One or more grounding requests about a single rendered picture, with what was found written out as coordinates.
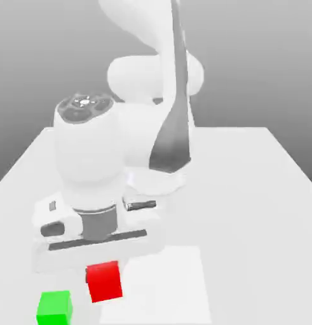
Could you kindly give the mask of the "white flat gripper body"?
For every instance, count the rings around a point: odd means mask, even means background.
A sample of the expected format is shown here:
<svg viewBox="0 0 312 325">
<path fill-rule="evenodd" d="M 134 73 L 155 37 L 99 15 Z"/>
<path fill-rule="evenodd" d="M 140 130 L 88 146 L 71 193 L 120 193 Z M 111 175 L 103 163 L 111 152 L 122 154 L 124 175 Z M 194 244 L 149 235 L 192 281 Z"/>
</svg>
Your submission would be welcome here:
<svg viewBox="0 0 312 325">
<path fill-rule="evenodd" d="M 157 253 L 164 246 L 164 226 L 160 220 L 137 223 L 107 236 L 88 241 L 80 235 L 34 239 L 31 268 L 35 273 L 82 268 Z"/>
</svg>

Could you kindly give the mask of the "small red cube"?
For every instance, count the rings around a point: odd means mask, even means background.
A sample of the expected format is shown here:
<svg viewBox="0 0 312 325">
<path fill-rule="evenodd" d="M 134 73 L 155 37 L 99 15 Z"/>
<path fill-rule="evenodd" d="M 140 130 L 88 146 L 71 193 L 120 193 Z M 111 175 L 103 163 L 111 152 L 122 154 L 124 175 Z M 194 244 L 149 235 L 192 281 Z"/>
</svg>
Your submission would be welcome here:
<svg viewBox="0 0 312 325">
<path fill-rule="evenodd" d="M 93 303 L 123 296 L 118 261 L 87 266 L 86 283 Z"/>
</svg>

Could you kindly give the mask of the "small green cube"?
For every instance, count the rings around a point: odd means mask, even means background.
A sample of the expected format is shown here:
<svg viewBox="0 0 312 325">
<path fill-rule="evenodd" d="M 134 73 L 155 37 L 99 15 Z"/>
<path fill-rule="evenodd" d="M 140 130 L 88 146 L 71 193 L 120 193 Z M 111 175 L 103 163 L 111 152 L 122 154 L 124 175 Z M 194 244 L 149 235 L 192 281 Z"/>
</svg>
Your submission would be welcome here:
<svg viewBox="0 0 312 325">
<path fill-rule="evenodd" d="M 44 291 L 37 307 L 38 325 L 71 325 L 72 300 L 70 291 Z"/>
</svg>

